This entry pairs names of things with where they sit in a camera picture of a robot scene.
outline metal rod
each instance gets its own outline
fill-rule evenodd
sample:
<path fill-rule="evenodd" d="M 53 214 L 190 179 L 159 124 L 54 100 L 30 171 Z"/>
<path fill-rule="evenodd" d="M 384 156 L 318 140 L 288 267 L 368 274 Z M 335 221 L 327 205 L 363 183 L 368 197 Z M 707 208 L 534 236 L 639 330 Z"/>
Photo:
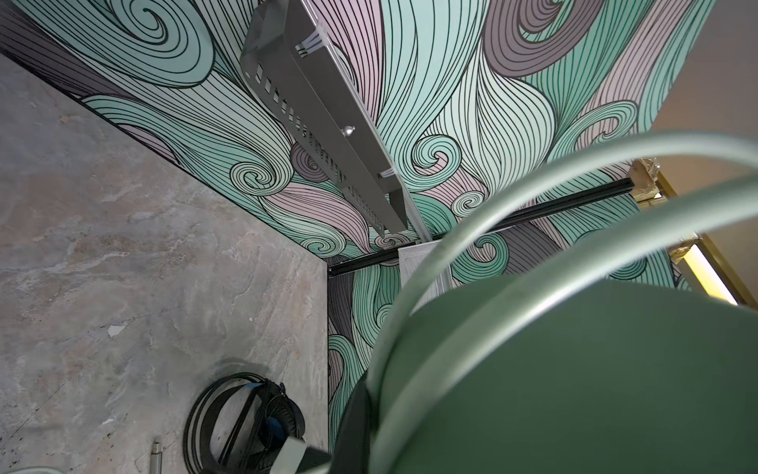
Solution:
<path fill-rule="evenodd" d="M 524 202 L 592 170 L 646 156 L 672 155 L 706 156 L 758 169 L 758 143 L 741 137 L 710 132 L 642 133 L 589 146 L 580 152 L 541 166 L 517 180 L 489 198 L 450 231 L 421 262 L 413 277 L 402 288 L 390 314 L 384 320 L 371 353 L 371 365 L 365 379 L 371 405 L 379 407 L 381 404 L 381 386 L 387 361 L 415 305 L 445 267 L 482 233 L 491 229 L 498 219 L 513 213 Z M 497 330 L 490 331 L 490 328 L 485 328 L 480 332 L 483 310 L 480 309 L 462 324 L 455 334 L 448 337 L 411 377 L 393 406 L 384 415 L 381 427 L 373 438 L 368 471 L 371 474 L 389 472 L 398 454 L 402 452 L 406 442 L 429 410 L 434 408 L 436 402 L 444 397 L 459 379 L 465 377 L 472 367 L 486 357 L 488 351 L 496 349 L 500 343 L 511 337 L 514 334 L 512 329 L 519 330 L 523 327 L 522 324 L 528 324 L 529 320 L 539 317 L 550 307 L 614 268 L 655 248 L 676 242 L 681 239 L 682 234 L 686 235 L 693 229 L 718 228 L 748 216 L 755 216 L 756 209 L 749 206 L 758 196 L 758 181 L 755 180 L 754 176 L 748 180 L 739 178 L 726 185 L 698 191 L 697 195 L 692 193 L 693 196 L 679 198 L 681 205 L 669 203 L 650 213 L 633 216 L 615 224 L 608 231 L 590 236 L 586 241 L 565 252 L 557 253 L 527 273 L 525 278 L 508 286 L 497 296 L 496 301 L 490 301 L 483 307 L 492 310 L 490 304 L 493 304 L 496 311 L 508 308 L 509 314 L 505 320 L 493 319 L 492 322 L 499 325 Z M 735 184 L 738 186 L 735 186 L 734 192 L 730 192 L 729 187 Z M 715 194 L 718 194 L 718 199 L 711 200 L 710 195 Z M 467 333 L 472 325 L 477 332 L 475 337 L 470 337 L 471 334 Z M 484 332 L 487 332 L 484 335 L 485 339 L 490 336 L 492 338 L 481 344 L 482 339 L 479 336 Z M 470 352 L 464 353 L 460 350 L 461 340 L 464 341 L 465 350 Z M 452 352 L 455 362 L 449 363 L 448 357 Z"/>
<path fill-rule="evenodd" d="M 517 224 L 547 217 L 569 209 L 576 209 L 577 207 L 582 207 L 604 199 L 621 196 L 622 194 L 631 191 L 633 187 L 634 183 L 632 180 L 626 177 L 622 180 L 613 181 L 612 183 L 594 187 L 590 190 L 580 191 L 548 202 L 542 202 L 534 206 L 519 209 L 495 224 L 487 233 L 499 232 Z M 445 234 L 437 234 L 432 237 L 432 240 L 439 240 L 443 237 L 445 237 Z M 332 278 L 338 275 L 355 272 L 361 268 L 370 267 L 371 265 L 376 265 L 378 263 L 389 262 L 390 260 L 397 258 L 398 249 L 415 244 L 416 242 L 408 242 L 391 249 L 380 250 L 379 252 L 370 255 L 361 256 L 357 259 L 336 263 L 329 267 L 328 277 Z"/>
<path fill-rule="evenodd" d="M 163 447 L 159 442 L 152 444 L 152 453 L 150 454 L 150 474 L 161 474 L 163 467 Z"/>

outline headphone ear cup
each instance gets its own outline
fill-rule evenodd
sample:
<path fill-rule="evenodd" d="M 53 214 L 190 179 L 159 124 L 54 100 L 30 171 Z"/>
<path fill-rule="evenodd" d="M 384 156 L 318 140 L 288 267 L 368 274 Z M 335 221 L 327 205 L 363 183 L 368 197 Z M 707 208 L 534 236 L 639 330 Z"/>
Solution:
<path fill-rule="evenodd" d="M 305 434 L 305 419 L 300 408 L 286 395 L 281 395 L 272 400 L 267 414 L 269 417 L 268 426 L 274 430 L 280 427 L 284 439 L 290 436 L 302 439 Z"/>
<path fill-rule="evenodd" d="M 274 461 L 279 455 L 279 450 L 264 450 L 253 454 L 247 462 L 247 472 L 263 473 L 269 472 L 274 465 Z"/>

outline wall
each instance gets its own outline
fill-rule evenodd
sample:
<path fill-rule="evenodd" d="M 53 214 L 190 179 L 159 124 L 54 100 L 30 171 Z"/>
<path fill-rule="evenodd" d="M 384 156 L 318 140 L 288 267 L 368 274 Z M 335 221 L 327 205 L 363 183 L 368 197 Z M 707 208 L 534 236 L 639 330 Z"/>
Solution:
<path fill-rule="evenodd" d="M 147 472 L 160 437 L 184 472 L 191 403 L 246 370 L 327 446 L 322 260 L 2 56 L 0 155 L 0 471 Z"/>
<path fill-rule="evenodd" d="M 653 122 L 654 130 L 714 130 L 758 139 L 756 16 L 758 4 L 749 0 L 716 4 Z M 744 166 L 711 159 L 671 157 L 660 161 L 662 174 L 679 194 L 748 172 Z M 753 301 L 758 298 L 757 234 L 758 219 L 708 233 Z"/>
<path fill-rule="evenodd" d="M 714 1 L 537 2 L 536 16 L 524 14 L 535 6 L 529 0 L 312 3 L 425 225 L 439 234 L 545 162 L 649 130 Z M 247 90 L 237 58 L 257 2 L 165 3 L 171 9 L 145 2 L 148 14 L 129 10 L 135 2 L 17 0 L 0 12 L 8 32 L 0 48 L 330 262 L 417 238 L 412 229 L 378 236 Z M 531 203 L 627 171 L 595 171 Z M 621 196 L 534 226 L 564 249 L 636 212 Z M 508 261 L 508 243 L 492 234 L 466 250 L 453 273 L 473 281 L 499 275 Z M 352 348 L 354 359 L 330 355 L 332 380 L 346 390 L 352 382 L 341 371 L 365 368 L 396 294 L 388 268 L 366 271 L 352 288 L 351 325 L 364 342 Z M 629 275 L 679 282 L 661 252 Z M 331 328 L 333 340 L 345 335 Z M 333 412 L 334 427 L 341 413 Z"/>

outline fluorescent light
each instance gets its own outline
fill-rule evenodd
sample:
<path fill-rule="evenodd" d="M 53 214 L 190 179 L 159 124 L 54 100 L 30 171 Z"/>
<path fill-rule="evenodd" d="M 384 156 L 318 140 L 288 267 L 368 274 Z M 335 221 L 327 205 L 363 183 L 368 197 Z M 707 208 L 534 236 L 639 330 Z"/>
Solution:
<path fill-rule="evenodd" d="M 684 261 L 690 267 L 690 270 L 695 274 L 695 277 L 703 286 L 703 289 L 710 296 L 726 300 L 733 305 L 737 304 L 737 300 L 729 293 L 726 285 L 716 270 L 708 262 L 708 259 L 703 255 L 697 245 L 693 245 L 690 250 L 685 253 Z"/>

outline marble wall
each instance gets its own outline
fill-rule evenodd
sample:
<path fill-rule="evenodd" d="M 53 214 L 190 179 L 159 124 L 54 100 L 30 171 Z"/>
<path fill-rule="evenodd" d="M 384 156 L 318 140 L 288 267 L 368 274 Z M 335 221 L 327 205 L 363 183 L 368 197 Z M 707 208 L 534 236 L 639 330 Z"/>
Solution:
<path fill-rule="evenodd" d="M 252 370 L 327 444 L 326 266 L 0 56 L 0 472 L 184 472 L 197 394 Z"/>

